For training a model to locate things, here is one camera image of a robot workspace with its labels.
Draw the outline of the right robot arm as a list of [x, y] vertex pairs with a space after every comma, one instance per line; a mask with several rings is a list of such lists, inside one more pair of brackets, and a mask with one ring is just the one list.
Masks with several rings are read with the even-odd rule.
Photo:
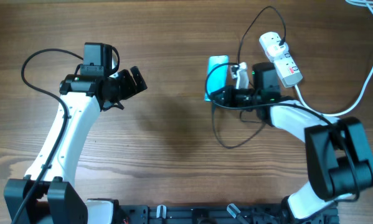
[[356, 202], [363, 190], [373, 187], [373, 154], [362, 123], [355, 117], [332, 118], [282, 96], [274, 64], [253, 65], [247, 75], [253, 86], [237, 88], [219, 77], [231, 71], [244, 78], [241, 65], [213, 64], [207, 70], [205, 97], [214, 108], [256, 111], [269, 126], [292, 134], [305, 144], [308, 182], [285, 197], [277, 223], [327, 223], [329, 210], [341, 202]]

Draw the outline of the Galaxy S25 smartphone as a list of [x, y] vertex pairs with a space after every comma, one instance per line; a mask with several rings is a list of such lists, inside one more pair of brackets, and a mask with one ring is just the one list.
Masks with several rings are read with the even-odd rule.
[[217, 91], [226, 86], [228, 55], [210, 56], [207, 63], [207, 75], [211, 73], [207, 82], [207, 92]]

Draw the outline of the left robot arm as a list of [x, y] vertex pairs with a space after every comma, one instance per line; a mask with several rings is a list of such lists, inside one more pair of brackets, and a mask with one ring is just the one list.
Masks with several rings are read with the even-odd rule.
[[117, 200], [83, 201], [74, 188], [80, 154], [102, 111], [147, 89], [139, 68], [120, 70], [117, 49], [87, 42], [83, 61], [60, 83], [59, 95], [26, 85], [59, 102], [40, 153], [22, 179], [9, 179], [4, 199], [12, 223], [128, 223]]

